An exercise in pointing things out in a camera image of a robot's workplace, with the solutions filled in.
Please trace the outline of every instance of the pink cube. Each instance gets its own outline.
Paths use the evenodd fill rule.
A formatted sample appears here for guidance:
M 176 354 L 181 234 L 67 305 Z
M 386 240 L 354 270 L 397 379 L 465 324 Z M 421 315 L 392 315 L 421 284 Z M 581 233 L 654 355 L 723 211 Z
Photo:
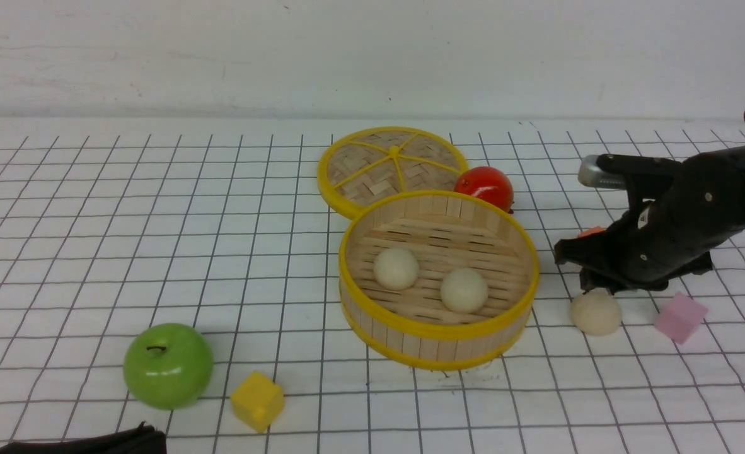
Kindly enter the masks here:
M 678 293 L 655 320 L 655 328 L 675 343 L 683 344 L 698 330 L 708 312 L 706 306 Z

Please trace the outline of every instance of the white grid surface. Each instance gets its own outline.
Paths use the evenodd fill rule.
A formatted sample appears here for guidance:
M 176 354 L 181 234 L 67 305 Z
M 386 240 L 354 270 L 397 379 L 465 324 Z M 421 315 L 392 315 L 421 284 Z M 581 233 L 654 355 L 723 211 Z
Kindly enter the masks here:
M 578 183 L 581 157 L 683 159 L 745 130 L 571 124 L 431 130 L 470 166 L 508 173 L 542 271 L 519 342 L 447 374 L 382 358 L 341 314 L 349 222 L 315 171 L 350 131 L 0 136 L 0 446 L 145 420 L 171 454 L 745 453 L 745 233 L 713 251 L 716 272 L 618 295 L 623 326 L 606 338 L 571 326 L 577 268 L 551 253 L 627 207 L 624 192 Z M 683 346 L 652 326 L 676 291 L 710 308 Z M 160 322 L 194 325 L 214 348 L 211 385 L 185 410 L 148 409 L 122 381 L 128 343 Z M 287 395 L 267 434 L 226 400 L 252 370 Z

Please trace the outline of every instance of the white ball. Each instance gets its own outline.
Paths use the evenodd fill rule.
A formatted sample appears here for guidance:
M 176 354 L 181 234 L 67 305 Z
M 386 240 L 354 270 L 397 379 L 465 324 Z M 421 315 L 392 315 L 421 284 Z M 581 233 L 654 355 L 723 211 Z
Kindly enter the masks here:
M 606 291 L 592 290 L 574 298 L 570 311 L 575 327 L 591 336 L 614 333 L 622 324 L 622 308 Z
M 445 275 L 439 286 L 442 303 L 456 313 L 476 312 L 485 305 L 487 296 L 487 282 L 473 268 L 456 268 Z
M 375 258 L 372 275 L 381 287 L 389 290 L 406 290 L 415 284 L 420 267 L 418 259 L 408 249 L 393 247 Z

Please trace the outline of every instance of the yellow cube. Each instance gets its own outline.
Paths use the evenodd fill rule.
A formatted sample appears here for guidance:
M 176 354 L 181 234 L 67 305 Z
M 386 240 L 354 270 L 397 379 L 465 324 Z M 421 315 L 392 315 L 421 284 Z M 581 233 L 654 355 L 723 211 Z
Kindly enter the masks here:
M 285 400 L 283 388 L 259 371 L 252 371 L 229 396 L 235 417 L 259 434 L 283 411 Z

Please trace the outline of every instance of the woven bamboo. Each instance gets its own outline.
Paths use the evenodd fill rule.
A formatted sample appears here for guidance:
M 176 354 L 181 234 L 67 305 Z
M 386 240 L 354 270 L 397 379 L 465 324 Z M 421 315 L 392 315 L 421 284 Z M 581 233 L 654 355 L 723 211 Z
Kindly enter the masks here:
M 402 247 L 418 259 L 415 284 L 381 287 L 373 262 Z M 340 247 L 340 297 L 350 325 L 384 356 L 418 368 L 461 369 L 502 354 L 531 311 L 539 264 L 526 232 L 507 213 L 467 195 L 421 190 L 368 207 Z M 471 267 L 490 288 L 471 314 L 445 308 L 439 287 L 448 272 Z
M 378 127 L 341 138 L 320 161 L 318 184 L 336 212 L 353 219 L 364 207 L 414 190 L 453 190 L 468 169 L 456 147 L 409 127 Z

